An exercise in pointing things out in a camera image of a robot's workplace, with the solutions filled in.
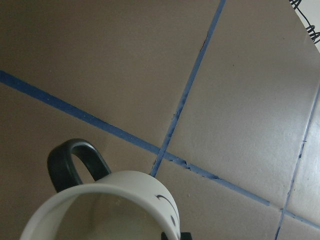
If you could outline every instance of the mug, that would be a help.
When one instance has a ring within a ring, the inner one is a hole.
[[[94,183],[82,183],[72,154],[84,163]],[[20,240],[183,239],[174,198],[152,176],[111,173],[96,148],[83,139],[57,146],[47,164],[58,193],[33,214]]]

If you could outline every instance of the black marking on mug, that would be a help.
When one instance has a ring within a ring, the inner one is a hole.
[[[174,212],[175,212],[176,219],[178,219],[178,221],[179,221],[179,217],[178,217],[178,214],[177,214],[177,212],[176,212],[176,209],[175,209],[175,207],[173,206],[173,204],[168,200],[168,198],[166,198],[165,196],[163,196],[163,195],[161,195],[161,194],[158,194],[158,195],[155,195],[155,196],[156,196],[156,198],[159,199],[159,200],[160,200],[160,198],[163,198],[163,199],[167,200],[168,203],[170,203],[171,207],[173,208],[173,210],[174,210]]]
[[[172,215],[170,215],[170,217],[171,217],[171,220],[172,220],[172,222],[173,222],[173,225],[176,226],[176,222],[175,222],[175,220],[174,220],[174,217],[173,217]]]

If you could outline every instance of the black object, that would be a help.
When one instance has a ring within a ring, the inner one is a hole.
[[[301,14],[301,16],[306,20],[306,22],[308,23],[308,27],[306,27],[306,30],[310,36],[310,38],[312,39],[312,41],[314,42],[314,44],[317,44],[320,42],[320,39],[318,39],[320,37],[320,32],[316,32],[315,31],[315,26],[311,25],[311,23],[309,22],[309,20],[307,19],[307,17],[302,13],[302,11],[299,9],[299,4],[301,3],[302,0],[289,0],[290,4],[292,5],[294,10],[298,10],[298,12]]]
[[[72,161],[72,154],[83,162],[95,181],[111,173],[101,154],[88,141],[70,139],[53,149],[47,159],[49,175],[57,192],[83,184]]]
[[[166,234],[161,233],[161,240],[168,240]],[[192,240],[192,236],[190,232],[182,232],[180,240]]]

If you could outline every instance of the blue tape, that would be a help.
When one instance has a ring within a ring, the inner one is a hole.
[[[303,154],[303,150],[304,150],[304,146],[305,146],[305,142],[306,142],[306,139],[307,139],[307,136],[308,136],[310,123],[311,123],[311,121],[313,119],[313,116],[314,116],[316,104],[317,104],[317,101],[318,101],[318,98],[319,98],[319,93],[320,93],[320,85],[318,86],[318,89],[317,89],[317,92],[316,92],[316,95],[315,95],[315,98],[314,98],[314,101],[313,101],[310,117],[309,117],[306,129],[305,129],[305,132],[304,132],[304,137],[303,137],[303,141],[302,141],[302,144],[301,144],[299,156],[298,156],[298,159],[296,161],[295,168],[294,168],[294,171],[293,171],[289,192],[288,192],[288,194],[286,196],[286,200],[285,200],[282,212],[281,212],[281,217],[280,217],[280,221],[279,221],[279,224],[278,224],[277,231],[276,231],[275,236],[274,236],[274,240],[278,239],[279,232],[280,232],[280,229],[281,229],[281,226],[282,226],[282,222],[284,220],[284,215],[287,212],[289,199],[290,199],[290,196],[291,196],[292,188],[294,186],[294,182],[295,182],[295,179],[296,179],[297,171],[298,171],[298,168],[299,168],[299,165],[300,165],[300,160],[301,160],[301,157],[302,157],[302,154]]]
[[[184,88],[184,91],[183,91],[183,94],[180,98],[180,101],[179,101],[179,104],[178,104],[178,107],[176,109],[176,112],[173,116],[173,119],[171,121],[171,124],[169,126],[169,129],[167,131],[167,134],[163,140],[163,143],[162,143],[162,146],[161,146],[161,149],[158,153],[158,155],[156,156],[156,159],[155,159],[155,163],[152,167],[152,170],[151,170],[151,173],[150,175],[155,177],[157,172],[158,172],[158,169],[160,167],[160,164],[161,164],[161,161],[164,157],[164,154],[165,152],[167,151],[167,148],[168,148],[168,145],[170,143],[170,140],[171,140],[171,137],[176,129],[176,126],[177,126],[177,123],[178,123],[178,120],[179,120],[179,117],[180,117],[180,114],[184,108],[184,105],[186,103],[186,100],[187,100],[187,97],[188,97],[188,94],[190,92],[190,89],[192,87],[192,84],[196,78],[196,75],[197,75],[197,72],[198,72],[198,69],[200,67],[200,64],[204,58],[204,55],[206,53],[206,50],[207,50],[207,47],[209,45],[209,42],[211,40],[211,37],[215,31],[215,28],[217,26],[217,23],[218,23],[218,20],[219,20],[219,17],[220,17],[220,14],[222,12],[222,9],[224,8],[224,5],[225,5],[225,2],[226,0],[221,0],[220,3],[219,3],[219,6],[214,14],[214,17],[212,19],[212,22],[211,22],[211,25],[209,27],[209,30],[208,30],[208,34],[207,34],[207,37],[204,41],[204,44],[195,60],[195,63],[193,65],[193,68],[192,68],[192,71],[191,71],[191,74],[189,76],[189,79],[185,85],[185,88]]]
[[[40,100],[41,102],[48,104],[56,109],[59,109],[73,117],[76,117],[77,119],[80,119],[88,124],[91,124],[101,130],[104,130],[112,135],[115,135],[123,140],[126,140],[127,142],[130,142],[140,148],[143,148],[147,151],[150,151],[154,154],[158,154],[159,148],[155,145],[152,145],[149,142],[146,142],[124,130],[121,130],[120,128],[113,126],[105,121],[102,121],[101,119],[82,111],[81,109],[53,96],[49,93],[32,86],[14,76],[11,76],[10,74],[1,71],[0,70],[0,83],[3,83],[13,89],[18,90],[19,92],[22,92],[24,94],[29,95],[30,97],[33,97],[35,99]]]
[[[213,180],[216,183],[221,184],[221,185],[223,185],[223,186],[225,186],[225,187],[227,187],[227,188],[229,188],[239,194],[242,194],[248,198],[251,198],[251,199],[253,199],[263,205],[270,206],[270,202],[268,200],[265,200],[262,197],[257,196],[255,194],[253,194],[252,192],[249,192],[239,186],[236,186],[236,185],[232,184],[231,182],[228,182],[228,181],[218,177],[217,175],[214,175],[213,173],[210,173],[210,172],[208,172],[198,166],[195,166],[193,164],[188,164],[185,160],[183,160],[180,157],[177,157],[169,152],[166,152],[163,157],[165,159],[169,160],[170,162],[174,162],[175,164],[180,165],[183,168],[190,170],[191,172],[199,174],[207,179]]]
[[[297,219],[298,221],[303,222],[304,224],[307,224],[307,225],[309,225],[311,227],[314,227],[314,228],[320,230],[320,226],[319,225],[317,225],[317,224],[315,224],[315,223],[313,223],[313,222],[311,222],[311,221],[309,221],[309,220],[307,220],[307,219],[305,219],[305,218],[303,218],[301,216],[295,215],[290,211],[285,211],[284,214],[287,215],[287,216],[290,216],[290,217],[292,217],[294,219]]]

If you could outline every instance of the black mug handle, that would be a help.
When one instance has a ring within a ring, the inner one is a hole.
[[[163,232],[161,233],[161,240],[168,240],[167,235]],[[181,232],[180,240],[192,240],[190,232]]]
[[[88,141],[70,139],[54,148],[47,159],[49,175],[57,192],[83,184],[72,161],[72,154],[83,162],[95,181],[111,173],[101,154]]]

